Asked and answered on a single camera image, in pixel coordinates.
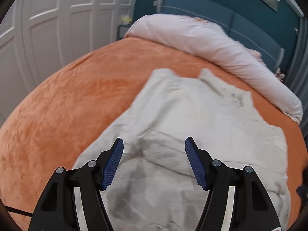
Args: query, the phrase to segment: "nightstand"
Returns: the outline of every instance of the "nightstand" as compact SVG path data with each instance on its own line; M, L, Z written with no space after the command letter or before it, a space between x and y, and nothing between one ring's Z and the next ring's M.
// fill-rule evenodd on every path
M118 27L118 35L117 40L122 40L126 32L129 30L129 28L132 26L132 24L121 24Z

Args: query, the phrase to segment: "white wardrobe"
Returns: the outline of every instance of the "white wardrobe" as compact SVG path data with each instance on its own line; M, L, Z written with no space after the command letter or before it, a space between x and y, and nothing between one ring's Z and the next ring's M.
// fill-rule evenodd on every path
M135 0L16 0L0 24L0 126L37 85L116 40Z

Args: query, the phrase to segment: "blue rubber pad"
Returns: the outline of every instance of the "blue rubber pad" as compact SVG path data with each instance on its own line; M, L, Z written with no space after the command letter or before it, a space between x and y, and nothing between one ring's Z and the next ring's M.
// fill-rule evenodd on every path
M123 150L124 150L124 144L123 141L120 139L104 168L103 181L102 181L103 189L106 189L109 185L111 185L112 180L116 174L119 162L121 160Z
M208 183L206 181L206 170L189 138L185 140L185 152L198 185L202 186L202 188L206 190L208 186Z

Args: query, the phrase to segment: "white cloth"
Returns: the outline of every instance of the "white cloth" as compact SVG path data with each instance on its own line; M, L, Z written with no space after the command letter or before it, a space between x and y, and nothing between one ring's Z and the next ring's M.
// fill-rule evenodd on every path
M302 120L303 109L298 97L215 23L155 14L136 21L126 36L156 41L211 61L247 82L296 123Z
M207 192L197 185L187 159L188 136L229 167L252 166L285 230L290 196L283 131L263 121L250 92L228 85L208 69L198 79L178 77L169 69L153 71L131 107L79 156L73 168L96 160L117 137L122 138L121 162L113 183L101 194L114 229L195 230ZM228 230L232 190L222 230ZM79 197L76 205L83 231L87 229Z

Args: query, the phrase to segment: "orange blanket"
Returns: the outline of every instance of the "orange blanket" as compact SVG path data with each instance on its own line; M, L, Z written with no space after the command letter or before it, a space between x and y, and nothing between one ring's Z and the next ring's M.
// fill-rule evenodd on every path
M127 38L93 51L39 85L0 129L0 197L7 206L33 212L51 174L71 169L76 158L122 114L154 69L171 68L196 78L202 68L252 92L255 107L271 125L284 130L288 144L288 187L299 213L296 188L308 155L298 125L249 85L201 58L139 38ZM23 230L30 218L12 214Z

